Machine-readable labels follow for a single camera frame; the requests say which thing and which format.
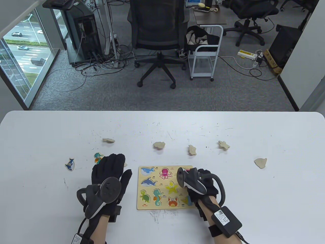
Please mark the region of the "person's left hand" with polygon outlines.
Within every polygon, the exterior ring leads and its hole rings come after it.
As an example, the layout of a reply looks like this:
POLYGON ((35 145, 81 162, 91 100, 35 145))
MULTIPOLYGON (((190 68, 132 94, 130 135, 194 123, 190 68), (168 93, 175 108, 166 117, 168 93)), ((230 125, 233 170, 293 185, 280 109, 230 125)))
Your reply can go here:
POLYGON ((117 199, 110 204, 106 204, 99 211, 99 215, 109 217, 109 223, 114 223, 116 221, 117 213, 120 210, 118 204, 120 204, 132 176, 131 169, 124 171, 124 164, 124 154, 111 154, 103 157, 99 164, 94 165, 92 168, 92 184, 102 184, 102 182, 109 177, 115 177, 119 179, 121 183, 121 192, 117 199))

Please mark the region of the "person's right hand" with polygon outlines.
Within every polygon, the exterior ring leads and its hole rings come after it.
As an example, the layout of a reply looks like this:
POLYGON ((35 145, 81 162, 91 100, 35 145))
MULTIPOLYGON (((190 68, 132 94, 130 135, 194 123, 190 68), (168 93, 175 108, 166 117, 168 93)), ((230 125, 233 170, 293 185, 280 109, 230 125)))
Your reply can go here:
POLYGON ((212 178, 205 175, 211 174, 209 170, 192 168, 186 171, 186 188, 191 202, 197 207, 200 217, 207 221, 200 203, 207 197, 213 197, 216 200, 218 189, 214 186, 212 178))

